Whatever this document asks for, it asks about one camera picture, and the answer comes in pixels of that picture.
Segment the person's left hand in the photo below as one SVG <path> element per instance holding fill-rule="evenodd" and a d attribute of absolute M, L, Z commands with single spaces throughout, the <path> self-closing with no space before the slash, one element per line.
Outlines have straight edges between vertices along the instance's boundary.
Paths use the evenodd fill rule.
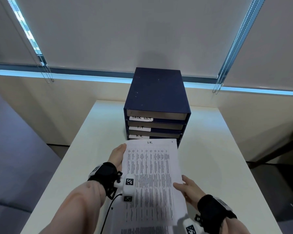
<path fill-rule="evenodd" d="M 126 151 L 126 147 L 126 143 L 119 145 L 117 148 L 112 150 L 109 156 L 108 162 L 112 163 L 118 171 L 122 171 L 122 160 Z"/>

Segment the person's right hand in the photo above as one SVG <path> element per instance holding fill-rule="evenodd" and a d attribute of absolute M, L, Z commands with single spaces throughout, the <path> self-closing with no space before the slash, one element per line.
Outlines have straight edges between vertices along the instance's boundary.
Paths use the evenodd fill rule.
<path fill-rule="evenodd" d="M 182 175 L 182 181 L 187 185 L 187 192 L 182 193 L 186 202 L 197 209 L 198 202 L 206 195 L 206 193 L 187 176 Z"/>

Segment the printed white paper sheet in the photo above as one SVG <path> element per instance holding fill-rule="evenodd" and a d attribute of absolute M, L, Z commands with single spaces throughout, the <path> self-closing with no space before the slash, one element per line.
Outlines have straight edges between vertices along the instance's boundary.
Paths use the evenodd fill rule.
<path fill-rule="evenodd" d="M 172 228 L 168 226 L 125 228 L 120 234 L 171 234 Z"/>
<path fill-rule="evenodd" d="M 109 233 L 168 226 L 176 234 L 188 213 L 182 193 L 173 187 L 174 182 L 182 183 L 176 139 L 136 139 L 126 144 L 122 173 L 135 175 L 136 194 L 133 202 L 124 202 L 123 196 L 116 199 Z"/>

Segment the person's right forearm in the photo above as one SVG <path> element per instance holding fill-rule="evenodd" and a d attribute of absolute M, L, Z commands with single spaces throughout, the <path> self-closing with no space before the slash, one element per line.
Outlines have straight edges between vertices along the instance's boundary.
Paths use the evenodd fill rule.
<path fill-rule="evenodd" d="M 219 234 L 251 234 L 246 226 L 236 218 L 226 217 L 221 225 Z"/>

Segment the person's left forearm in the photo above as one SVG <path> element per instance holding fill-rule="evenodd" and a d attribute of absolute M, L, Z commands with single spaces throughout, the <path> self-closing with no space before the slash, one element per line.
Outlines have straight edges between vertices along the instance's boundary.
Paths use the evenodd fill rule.
<path fill-rule="evenodd" d="M 39 234 L 94 234 L 105 199 L 105 189 L 99 182 L 82 183 L 69 193 Z"/>

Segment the dark blue document shelf cabinet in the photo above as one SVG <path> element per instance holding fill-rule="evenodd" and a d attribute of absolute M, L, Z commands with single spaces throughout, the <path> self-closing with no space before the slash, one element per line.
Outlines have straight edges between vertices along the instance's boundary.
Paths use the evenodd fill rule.
<path fill-rule="evenodd" d="M 153 122 L 130 121 L 130 116 L 151 117 Z M 126 136 L 141 134 L 150 139 L 183 138 L 191 109 L 180 70 L 137 67 L 124 105 Z M 144 126 L 151 132 L 128 130 Z"/>

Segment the window glass strip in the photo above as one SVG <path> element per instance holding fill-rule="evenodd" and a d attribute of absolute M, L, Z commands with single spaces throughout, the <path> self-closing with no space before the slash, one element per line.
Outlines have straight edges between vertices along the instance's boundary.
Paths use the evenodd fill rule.
<path fill-rule="evenodd" d="M 73 70 L 60 68 L 51 68 L 50 73 L 46 73 L 46 70 L 42 66 L 0 64 L 0 76 L 42 78 L 45 79 L 47 82 L 51 81 L 51 79 L 64 79 L 106 83 L 131 83 L 133 75 L 133 73 L 126 72 Z M 219 93 L 220 91 L 227 91 L 239 93 L 293 96 L 293 91 L 287 90 L 273 90 L 261 87 L 240 88 L 220 86 L 219 84 L 216 84 L 217 79 L 214 78 L 183 76 L 182 79 L 185 87 L 213 90 L 215 93 Z"/>

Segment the wide grey roller blind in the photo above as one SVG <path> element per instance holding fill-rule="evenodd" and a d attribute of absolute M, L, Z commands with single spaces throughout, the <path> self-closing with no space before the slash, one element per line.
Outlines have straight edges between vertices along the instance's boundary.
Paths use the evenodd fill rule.
<path fill-rule="evenodd" d="M 16 0 L 49 67 L 216 78 L 252 0 Z"/>

